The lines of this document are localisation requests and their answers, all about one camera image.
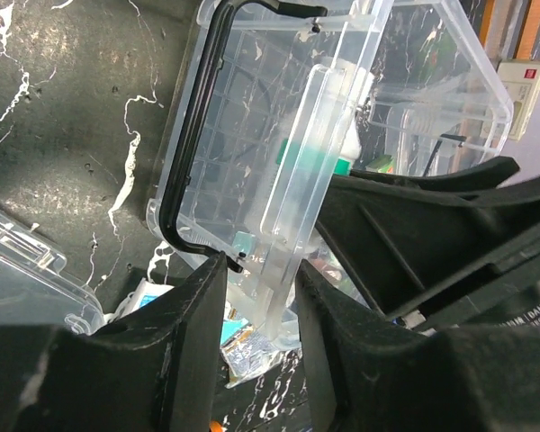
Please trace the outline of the brown orange medicine bottle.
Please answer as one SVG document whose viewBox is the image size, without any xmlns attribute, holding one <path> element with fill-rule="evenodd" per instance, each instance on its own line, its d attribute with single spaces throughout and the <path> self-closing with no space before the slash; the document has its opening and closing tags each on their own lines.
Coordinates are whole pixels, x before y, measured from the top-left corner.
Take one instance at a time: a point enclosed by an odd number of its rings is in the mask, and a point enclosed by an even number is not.
<svg viewBox="0 0 540 432">
<path fill-rule="evenodd" d="M 224 428 L 222 427 L 222 425 L 215 420 L 212 420 L 210 422 L 209 427 L 210 427 L 210 432 L 224 432 Z"/>
</svg>

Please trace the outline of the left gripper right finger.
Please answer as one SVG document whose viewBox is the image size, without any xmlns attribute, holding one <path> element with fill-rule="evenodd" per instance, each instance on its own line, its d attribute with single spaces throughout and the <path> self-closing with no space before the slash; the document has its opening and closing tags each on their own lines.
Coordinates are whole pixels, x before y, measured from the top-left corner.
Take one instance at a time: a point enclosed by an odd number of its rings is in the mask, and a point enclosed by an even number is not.
<svg viewBox="0 0 540 432">
<path fill-rule="evenodd" d="M 310 263 L 296 302 L 316 431 L 540 431 L 540 328 L 424 336 L 383 320 Z"/>
</svg>

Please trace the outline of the white blue gauze packet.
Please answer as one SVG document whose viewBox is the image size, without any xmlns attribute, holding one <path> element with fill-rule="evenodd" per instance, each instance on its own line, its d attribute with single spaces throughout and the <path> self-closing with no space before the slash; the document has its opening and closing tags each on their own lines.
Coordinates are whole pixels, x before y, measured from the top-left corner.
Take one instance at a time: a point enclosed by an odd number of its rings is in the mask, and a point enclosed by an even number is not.
<svg viewBox="0 0 540 432">
<path fill-rule="evenodd" d="M 121 301 L 115 312 L 105 315 L 106 322 L 114 322 L 134 311 L 138 311 L 172 289 L 172 285 L 156 284 L 142 279 L 137 288 Z"/>
</svg>

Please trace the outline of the white green small bottle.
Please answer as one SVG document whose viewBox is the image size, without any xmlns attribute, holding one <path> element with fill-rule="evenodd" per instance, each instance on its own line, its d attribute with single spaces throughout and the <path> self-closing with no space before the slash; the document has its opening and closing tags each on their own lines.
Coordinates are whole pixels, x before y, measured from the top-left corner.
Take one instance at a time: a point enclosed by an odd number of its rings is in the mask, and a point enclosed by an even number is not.
<svg viewBox="0 0 540 432">
<path fill-rule="evenodd" d="M 373 81 L 371 72 L 352 62 L 322 58 L 308 94 L 280 132 L 275 164 L 284 173 L 294 168 L 317 170 L 327 150 L 334 149 L 333 173 L 347 176 L 362 150 L 356 117 L 365 108 Z"/>
</svg>

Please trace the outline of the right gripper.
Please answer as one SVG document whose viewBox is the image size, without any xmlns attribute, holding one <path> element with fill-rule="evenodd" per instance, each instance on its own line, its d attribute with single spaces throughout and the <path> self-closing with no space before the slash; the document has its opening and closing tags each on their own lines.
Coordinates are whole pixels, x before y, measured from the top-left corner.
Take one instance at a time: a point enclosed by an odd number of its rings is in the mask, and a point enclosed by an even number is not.
<svg viewBox="0 0 540 432">
<path fill-rule="evenodd" d="M 332 178 L 317 230 L 382 318 L 540 326 L 540 176 L 510 157 L 450 175 Z"/>
</svg>

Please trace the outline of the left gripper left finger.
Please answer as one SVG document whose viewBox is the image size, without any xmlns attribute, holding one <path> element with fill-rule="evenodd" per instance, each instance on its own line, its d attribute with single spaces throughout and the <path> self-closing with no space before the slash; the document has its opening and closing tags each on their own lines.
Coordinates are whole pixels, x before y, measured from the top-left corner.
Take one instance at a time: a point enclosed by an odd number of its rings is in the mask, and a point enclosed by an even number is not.
<svg viewBox="0 0 540 432">
<path fill-rule="evenodd" d="M 227 258 L 133 313 L 78 335 L 0 326 L 0 431 L 206 431 Z"/>
</svg>

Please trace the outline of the clear first aid box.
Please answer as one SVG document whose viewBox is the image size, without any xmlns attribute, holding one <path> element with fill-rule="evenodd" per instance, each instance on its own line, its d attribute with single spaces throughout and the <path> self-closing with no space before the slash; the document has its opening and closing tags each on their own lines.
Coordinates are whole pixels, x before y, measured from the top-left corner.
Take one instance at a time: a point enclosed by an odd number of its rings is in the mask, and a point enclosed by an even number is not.
<svg viewBox="0 0 540 432">
<path fill-rule="evenodd" d="M 514 106 L 457 1 L 204 1 L 147 224 L 281 350 L 334 174 L 438 176 L 498 155 Z"/>
</svg>

